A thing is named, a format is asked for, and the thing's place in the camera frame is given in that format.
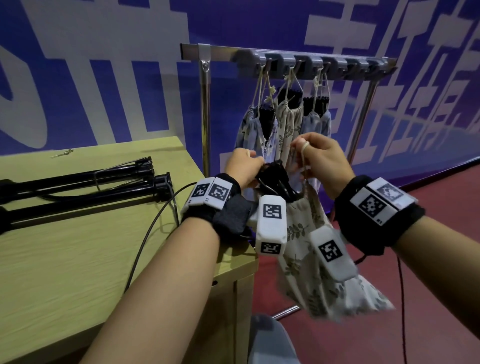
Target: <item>metal rack leg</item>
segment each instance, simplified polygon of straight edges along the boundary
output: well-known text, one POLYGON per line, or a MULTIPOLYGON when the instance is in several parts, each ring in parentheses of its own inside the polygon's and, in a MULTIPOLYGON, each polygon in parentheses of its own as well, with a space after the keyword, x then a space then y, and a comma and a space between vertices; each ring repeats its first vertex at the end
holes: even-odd
POLYGON ((202 104, 202 161, 204 176, 210 177, 210 60, 209 44, 198 45, 200 96, 202 104))
MULTIPOLYGON (((363 106, 360 111, 359 122, 357 123, 355 132, 353 133, 352 145, 347 154, 347 160, 350 164, 353 163, 353 159, 355 158, 355 153, 357 152, 357 146, 359 143, 360 135, 361 135, 363 126, 365 124, 365 120, 367 119, 368 111, 370 109, 370 106, 372 105, 373 96, 375 95, 377 85, 378 85, 378 81, 370 81, 370 84, 368 85, 367 95, 365 96, 365 101, 363 102, 363 106)), ((333 221, 334 218, 335 218, 335 206, 333 206, 332 210, 330 211, 330 221, 333 221)), ((278 321, 299 310, 300 310, 300 307, 292 306, 274 315, 273 318, 278 321)))

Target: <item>left arm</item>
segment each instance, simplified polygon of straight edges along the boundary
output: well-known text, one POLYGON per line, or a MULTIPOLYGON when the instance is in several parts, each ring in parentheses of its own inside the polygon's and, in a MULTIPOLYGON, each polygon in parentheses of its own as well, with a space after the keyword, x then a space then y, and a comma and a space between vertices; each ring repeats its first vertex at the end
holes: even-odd
MULTIPOLYGON (((264 164, 235 149, 225 172, 243 189, 264 164)), ((122 297, 81 364, 180 363, 208 299, 220 238, 212 225, 187 218, 122 297)))

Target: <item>right arm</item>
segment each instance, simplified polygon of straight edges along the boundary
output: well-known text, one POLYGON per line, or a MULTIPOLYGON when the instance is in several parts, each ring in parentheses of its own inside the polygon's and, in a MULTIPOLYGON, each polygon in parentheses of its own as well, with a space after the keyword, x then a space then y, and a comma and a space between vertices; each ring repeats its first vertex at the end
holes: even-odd
MULTIPOLYGON (((300 135, 292 142, 304 150, 306 178, 316 177, 335 199, 355 177, 341 147, 317 133, 300 135)), ((440 302, 480 339, 480 244, 429 217, 407 229, 392 247, 440 302)))

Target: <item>forearm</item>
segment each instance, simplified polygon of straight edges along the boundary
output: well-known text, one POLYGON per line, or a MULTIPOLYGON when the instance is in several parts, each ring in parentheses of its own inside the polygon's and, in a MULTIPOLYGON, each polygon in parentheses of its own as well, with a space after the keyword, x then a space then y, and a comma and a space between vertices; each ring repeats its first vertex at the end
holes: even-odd
POLYGON ((427 288, 480 338, 480 244, 422 217, 394 245, 427 288))
POLYGON ((122 297, 82 364, 180 363, 211 289, 219 245, 210 223, 186 219, 122 297))

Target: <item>person's leg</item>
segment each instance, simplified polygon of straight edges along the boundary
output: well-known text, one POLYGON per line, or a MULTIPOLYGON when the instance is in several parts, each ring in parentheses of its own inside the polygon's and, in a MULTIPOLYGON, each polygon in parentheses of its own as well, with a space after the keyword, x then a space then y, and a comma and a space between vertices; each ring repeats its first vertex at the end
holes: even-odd
POLYGON ((248 364, 300 364, 284 327, 270 316, 252 316, 248 364))

